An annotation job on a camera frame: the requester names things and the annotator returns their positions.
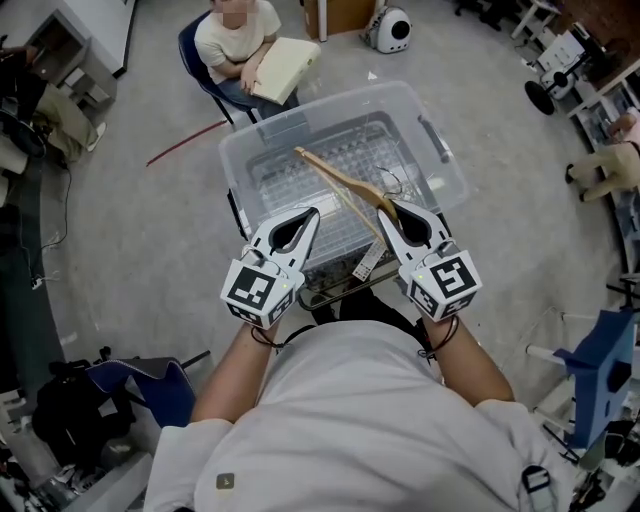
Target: bin handle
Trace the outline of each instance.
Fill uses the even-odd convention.
[[[433,124],[428,119],[425,119],[424,116],[418,117],[418,122],[422,125],[424,130],[429,135],[431,142],[436,147],[438,154],[440,155],[440,161],[443,164],[448,164],[453,158],[453,153],[451,149],[449,149],[449,145],[444,141],[444,139],[438,133],[438,130],[435,129]]]
[[[236,220],[236,226],[238,227],[238,231],[240,231],[240,236],[244,238],[247,242],[249,239],[242,228],[242,223],[240,222],[240,213],[238,212],[238,206],[236,205],[236,200],[233,198],[233,194],[231,193],[231,189],[227,193],[227,201],[229,201],[229,206],[231,206],[231,213],[233,213],[233,218]]]

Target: hand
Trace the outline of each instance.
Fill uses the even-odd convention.
[[[258,70],[253,66],[245,66],[240,74],[240,87],[246,94],[253,94],[253,88],[258,80]]]

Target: black cable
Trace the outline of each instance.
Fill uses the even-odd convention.
[[[53,243],[50,243],[50,244],[45,244],[42,247],[40,247],[40,250],[38,251],[36,259],[33,261],[33,264],[31,265],[31,268],[29,269],[29,273],[31,274],[31,279],[33,279],[33,271],[34,271],[35,267],[38,266],[38,263],[40,263],[40,260],[42,259],[43,251],[45,249],[47,249],[48,247],[54,247],[56,245],[60,245],[62,242],[65,241],[65,239],[67,238],[67,234],[69,233],[69,223],[68,223],[67,214],[68,214],[68,210],[69,210],[69,191],[71,190],[71,182],[73,181],[73,177],[71,176],[71,169],[69,169],[69,167],[66,167],[65,170],[69,174],[69,184],[67,185],[67,193],[66,193],[65,198],[64,198],[64,236],[60,240],[58,240],[57,242],[53,242]]]
[[[256,336],[256,333],[260,333],[260,336],[262,337],[262,339],[258,338]],[[277,350],[283,349],[291,341],[291,339],[288,339],[284,343],[274,343],[269,338],[267,338],[266,334],[264,333],[264,331],[262,329],[258,329],[257,327],[252,327],[251,328],[251,337],[254,340],[256,340],[258,343],[260,343],[261,345],[266,345],[267,347],[275,348]]]
[[[430,357],[434,356],[438,350],[447,345],[455,337],[456,333],[458,332],[458,327],[460,327],[460,319],[458,318],[458,315],[454,315],[451,317],[451,325],[449,326],[447,335],[444,337],[442,342],[440,342],[440,345],[438,345],[437,348],[432,348],[429,352],[424,349],[418,350],[418,356],[424,359],[429,359]]]

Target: wooden stick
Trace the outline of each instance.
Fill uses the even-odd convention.
[[[364,222],[366,224],[366,226],[373,232],[373,234],[376,235],[376,237],[378,237],[378,239],[384,244],[384,246],[387,247],[387,243],[385,242],[385,240],[384,240],[383,236],[380,234],[380,232],[371,223],[371,221],[369,219],[367,219],[367,217],[364,215],[364,213],[362,213],[358,209],[358,207],[353,203],[353,201],[351,199],[349,199],[347,194],[345,194],[342,190],[340,190],[338,185],[336,185],[333,182],[333,180],[331,178],[329,178],[329,176],[327,176],[324,172],[322,172],[320,169],[318,169],[315,165],[311,164],[310,167],[314,171],[316,171],[318,173],[318,175],[324,181],[327,182],[327,185],[329,185],[329,187],[331,187],[333,189],[333,191],[340,196],[340,199],[342,199],[345,202],[345,204],[349,208],[351,208],[358,217],[360,217],[360,220],[362,220],[362,222]]]
[[[384,192],[382,192],[382,190],[373,186],[371,183],[355,180],[351,176],[347,176],[322,160],[322,158],[306,151],[304,148],[297,147],[295,150],[305,160],[305,162],[311,164],[316,169],[320,169],[323,173],[328,174],[338,183],[344,185],[352,193],[364,199],[376,210],[384,210],[393,221],[398,220],[398,214],[395,206],[393,206],[393,203],[389,199],[384,197]]]

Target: bracelet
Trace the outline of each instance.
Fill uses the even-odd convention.
[[[291,341],[287,340],[284,343],[274,343],[269,338],[267,338],[267,335],[262,329],[258,329],[257,327],[251,328],[251,337],[258,343],[260,343],[260,345],[266,345],[267,347],[275,348],[277,350],[286,347],[289,344],[289,341]]]
[[[433,356],[438,350],[447,345],[447,343],[449,343],[455,337],[456,333],[458,332],[458,327],[460,327],[460,319],[458,318],[458,315],[453,315],[451,317],[451,325],[449,326],[447,335],[440,342],[440,345],[438,345],[436,348],[432,348],[429,353],[425,353],[425,355],[421,355],[421,357],[429,358]]]

